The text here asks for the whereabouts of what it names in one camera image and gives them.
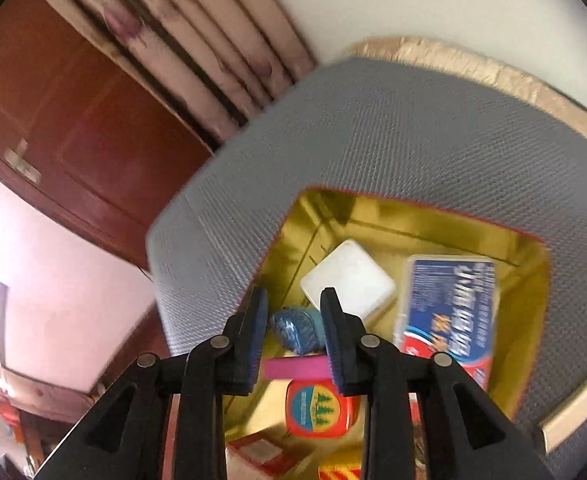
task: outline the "reddish brown door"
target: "reddish brown door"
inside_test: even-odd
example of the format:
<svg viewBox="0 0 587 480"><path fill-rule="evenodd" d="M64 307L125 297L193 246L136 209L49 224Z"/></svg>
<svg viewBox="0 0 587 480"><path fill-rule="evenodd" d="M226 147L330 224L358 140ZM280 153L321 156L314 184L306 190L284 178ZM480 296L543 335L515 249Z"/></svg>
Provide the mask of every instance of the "reddish brown door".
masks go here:
<svg viewBox="0 0 587 480"><path fill-rule="evenodd" d="M40 180L12 170L7 150ZM5 1L0 180L10 189L87 240L146 267L147 229L209 156L48 3Z"/></svg>

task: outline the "textured gray fabric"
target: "textured gray fabric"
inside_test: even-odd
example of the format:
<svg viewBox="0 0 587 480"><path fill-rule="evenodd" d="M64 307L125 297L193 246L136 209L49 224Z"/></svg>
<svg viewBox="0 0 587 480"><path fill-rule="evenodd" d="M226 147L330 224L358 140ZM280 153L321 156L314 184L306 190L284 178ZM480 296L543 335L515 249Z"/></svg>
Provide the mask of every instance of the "textured gray fabric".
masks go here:
<svg viewBox="0 0 587 480"><path fill-rule="evenodd" d="M174 353L219 333L296 195L327 186L458 210L543 238L553 258L530 434L587 377L587 140L455 76L369 59L310 75L200 171L148 236ZM587 460L587 423L547 462Z"/></svg>

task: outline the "pink eraser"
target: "pink eraser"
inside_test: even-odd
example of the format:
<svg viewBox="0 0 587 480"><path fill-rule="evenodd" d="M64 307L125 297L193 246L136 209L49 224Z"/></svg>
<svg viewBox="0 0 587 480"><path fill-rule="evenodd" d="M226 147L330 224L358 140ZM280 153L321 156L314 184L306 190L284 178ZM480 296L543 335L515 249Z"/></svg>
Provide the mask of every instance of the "pink eraser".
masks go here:
<svg viewBox="0 0 587 480"><path fill-rule="evenodd" d="M305 355L267 359L263 366L263 377L267 381L331 379L329 358L326 355Z"/></svg>

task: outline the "gold tin box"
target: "gold tin box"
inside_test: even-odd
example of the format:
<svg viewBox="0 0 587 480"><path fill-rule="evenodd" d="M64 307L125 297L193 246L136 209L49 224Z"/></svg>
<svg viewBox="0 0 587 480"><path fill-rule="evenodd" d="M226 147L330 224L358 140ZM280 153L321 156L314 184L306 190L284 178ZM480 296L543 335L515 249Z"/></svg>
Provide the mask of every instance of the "gold tin box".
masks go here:
<svg viewBox="0 0 587 480"><path fill-rule="evenodd" d="M496 264L499 307L488 393L512 418L535 363L549 295L549 254L541 240L503 226L424 205L327 189L303 192L256 273L273 312L309 304L301 278L347 239L356 240L402 288L412 254L486 256ZM396 302L367 323L369 332L390 341ZM283 348L267 333L262 358L280 357ZM362 440L365 403L355 426L338 439L304 439L285 428L286 381L260 380L249 397L224 399L227 441L266 430L285 446L306 446L311 454L293 472L317 478L318 462L336 449Z"/></svg>

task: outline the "white square object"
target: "white square object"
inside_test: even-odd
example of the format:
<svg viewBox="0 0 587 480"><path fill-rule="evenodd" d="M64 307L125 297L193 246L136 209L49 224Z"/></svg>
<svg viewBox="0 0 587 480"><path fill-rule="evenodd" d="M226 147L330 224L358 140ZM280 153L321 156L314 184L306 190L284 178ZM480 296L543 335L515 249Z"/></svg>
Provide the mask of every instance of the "white square object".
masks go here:
<svg viewBox="0 0 587 480"><path fill-rule="evenodd" d="M320 294L336 289L343 312L361 319L385 305L396 284L355 240L342 242L300 281L302 291L320 310Z"/></svg>

